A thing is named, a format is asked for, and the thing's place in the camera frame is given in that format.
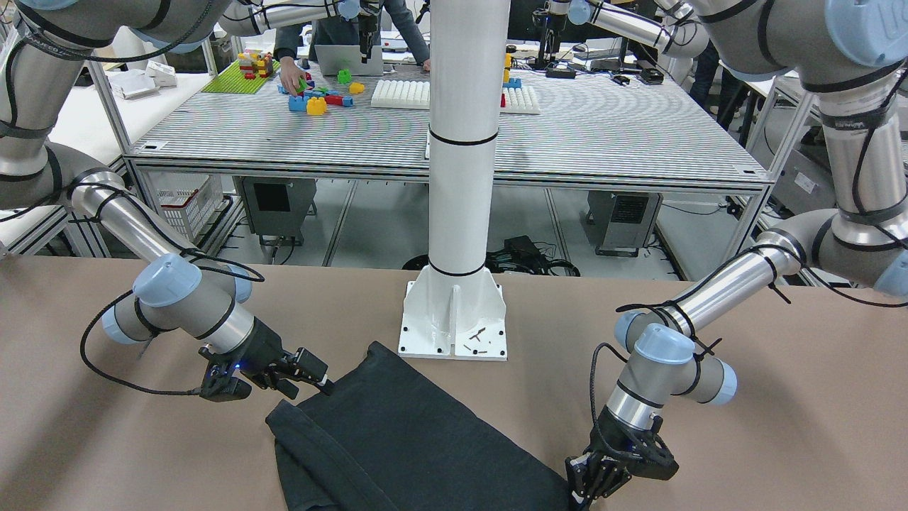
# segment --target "white column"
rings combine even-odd
[[[505,304],[484,264],[509,7],[432,6],[431,265],[408,287],[402,356],[507,359]]]

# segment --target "tan tabletop surface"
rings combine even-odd
[[[79,337],[142,270],[139,261],[12,256],[0,261],[0,509],[283,509],[264,417],[280,400],[214,404],[147,396],[85,368]],[[265,267],[247,307],[307,346],[340,377],[369,342],[395,347],[400,271]],[[480,418],[563,472],[590,429],[592,348],[612,339],[616,306],[656,302],[680,283],[499,276],[510,360],[410,360]],[[740,389],[722,407],[676,398],[663,438],[671,481],[635,479],[609,510],[905,509],[908,502],[908,314],[858,306],[816,288],[766,290],[702,332]],[[863,292],[861,296],[873,296]],[[155,388],[198,386],[197,341],[162,336],[139,357],[98,330],[89,356]],[[621,364],[603,352],[598,401]],[[311,391],[306,388],[301,397]]]

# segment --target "folded dark fabric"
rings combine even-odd
[[[378,343],[266,422],[290,511],[568,509],[561,476]]]

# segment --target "white crate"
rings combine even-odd
[[[201,233],[223,200],[217,175],[160,174],[153,181],[164,219],[190,240]]]
[[[505,114],[541,114],[536,89],[524,85],[520,88],[504,87]],[[372,93],[372,106],[376,108],[407,108],[429,110],[429,82],[407,80],[379,80]]]

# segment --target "light blue joint cap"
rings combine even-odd
[[[637,316],[642,316],[643,313],[640,311],[627,311],[621,315],[618,319],[618,322],[615,323],[615,340],[618,341],[620,345],[625,348],[625,351],[630,352],[627,349],[627,330],[630,329],[630,324],[634,322],[634,319]]]
[[[873,289],[889,296],[908,296],[908,250],[903,250],[886,268]]]
[[[240,268],[239,266],[227,265],[227,267],[230,268],[230,271],[232,271],[238,275],[247,276],[249,274],[249,272]],[[233,283],[236,286],[234,298],[236,298],[237,302],[243,304],[246,302],[246,300],[248,300],[252,297],[252,281],[251,280],[247,280],[245,278],[239,278],[238,276],[235,276],[233,278]]]
[[[694,358],[695,347],[694,341],[683,334],[654,323],[643,331],[634,345],[634,351],[653,362],[681,366]]]
[[[116,314],[113,307],[107,309],[107,312],[101,316],[101,326],[104,327],[104,333],[107,334],[112,341],[120,343],[121,345],[134,345],[139,342],[129,337],[127,334],[124,334],[123,330],[120,329],[120,324],[116,322]]]
[[[908,55],[904,10],[904,0],[826,0],[826,29],[839,51],[857,64],[895,64]]]
[[[793,67],[786,67],[784,69],[779,69],[778,71],[773,71],[771,73],[763,73],[761,75],[751,75],[750,73],[742,73],[741,71],[736,71],[735,69],[728,68],[728,72],[731,73],[735,78],[741,80],[742,82],[765,82],[772,80],[773,78],[784,75],[789,71],[793,70]]]
[[[360,15],[360,0],[343,0],[338,4],[338,14],[347,20]]]
[[[589,21],[589,4],[587,0],[571,0],[567,9],[567,19],[574,25],[583,25]]]
[[[708,401],[707,405],[716,405],[721,406],[732,400],[732,397],[735,397],[737,392],[737,374],[732,367],[725,362],[719,360],[722,364],[722,370],[724,372],[725,378],[722,380],[722,388],[719,389],[719,393],[716,394],[716,397],[713,397],[712,401]]]
[[[133,292],[147,306],[167,307],[189,296],[201,282],[202,270],[198,266],[168,254],[142,270],[135,278]]]
[[[33,8],[40,9],[44,11],[56,11],[58,9],[65,9],[66,7],[75,4],[79,0],[20,0],[23,4]]]
[[[146,43],[151,43],[152,45],[154,45],[155,48],[158,48],[159,50],[170,44],[165,41],[159,41],[158,39],[155,39],[154,37],[151,37],[150,35],[148,35],[144,32],[140,32],[134,28],[130,28],[130,30],[133,31],[133,34],[135,34],[136,37],[138,37],[139,39],[142,39]],[[171,53],[188,54],[195,48],[198,48],[199,46],[201,46],[202,43],[204,43],[204,42],[205,42],[205,40],[202,39],[200,41],[196,41],[195,43],[183,43],[181,45],[177,45],[174,49],[172,49]]]

